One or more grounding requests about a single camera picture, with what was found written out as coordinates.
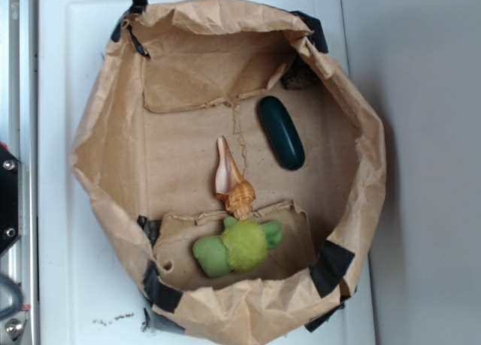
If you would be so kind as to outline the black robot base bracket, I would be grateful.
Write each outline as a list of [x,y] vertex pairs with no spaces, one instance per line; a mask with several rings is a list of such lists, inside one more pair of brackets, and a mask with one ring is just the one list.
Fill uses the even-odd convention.
[[1,143],[1,256],[17,241],[19,230],[19,161]]

